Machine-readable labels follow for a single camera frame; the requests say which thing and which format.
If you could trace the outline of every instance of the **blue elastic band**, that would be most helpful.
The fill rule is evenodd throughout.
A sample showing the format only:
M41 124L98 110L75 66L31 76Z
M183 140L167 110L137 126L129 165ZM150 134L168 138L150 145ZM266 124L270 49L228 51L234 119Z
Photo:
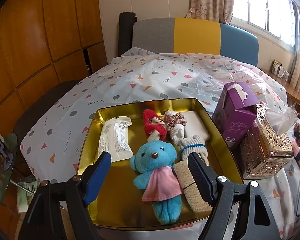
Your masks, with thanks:
M204 144L193 144L193 145L188 145L187 147L184 147L181 152L183 152L187 148L196 147L196 146L204 146L206 148L206 146Z

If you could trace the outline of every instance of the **brown satin scrunchie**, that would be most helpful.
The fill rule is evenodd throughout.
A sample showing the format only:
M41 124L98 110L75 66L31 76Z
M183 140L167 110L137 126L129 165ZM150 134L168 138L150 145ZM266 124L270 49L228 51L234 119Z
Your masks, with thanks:
M174 127L178 123L182 124L183 126L186 126L187 121L183 114L177 113L172 116L168 116L167 122L166 122L167 131L169 132L171 130L171 128Z

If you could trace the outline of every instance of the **metal screw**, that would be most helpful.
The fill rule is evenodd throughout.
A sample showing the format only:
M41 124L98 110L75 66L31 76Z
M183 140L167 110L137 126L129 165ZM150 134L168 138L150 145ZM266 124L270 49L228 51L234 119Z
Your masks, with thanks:
M41 183L40 183L40 185L42 186L42 187L45 187L45 186L47 186L49 184L49 181L48 180L43 180L43 181L41 181Z
M218 180L221 181L221 182L226 182L227 178L225 176L219 176Z
M72 177L72 180L73 181L80 181L82 179L82 176L81 175L74 175L73 177Z
M251 183L251 186L253 186L253 187L258 187L259 186L259 183L256 182L255 180L251 181L250 183Z

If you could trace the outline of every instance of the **blue teddy bear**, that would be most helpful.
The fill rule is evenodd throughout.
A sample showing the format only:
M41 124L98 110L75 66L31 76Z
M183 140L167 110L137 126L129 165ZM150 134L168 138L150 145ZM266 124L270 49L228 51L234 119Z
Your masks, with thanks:
M163 225L176 222L181 213L182 189L172 172L176 158L172 144L151 141L141 146L130 159L131 168L141 173L133 184L145 189L142 201L152 203L154 214Z

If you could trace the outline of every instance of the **bear's head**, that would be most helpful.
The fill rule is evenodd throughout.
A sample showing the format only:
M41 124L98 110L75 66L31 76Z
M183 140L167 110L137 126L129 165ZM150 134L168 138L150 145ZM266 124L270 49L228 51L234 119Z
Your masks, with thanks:
M171 143L151 141L140 147L130 159L133 170L145 173L168 165L173 165L177 152Z

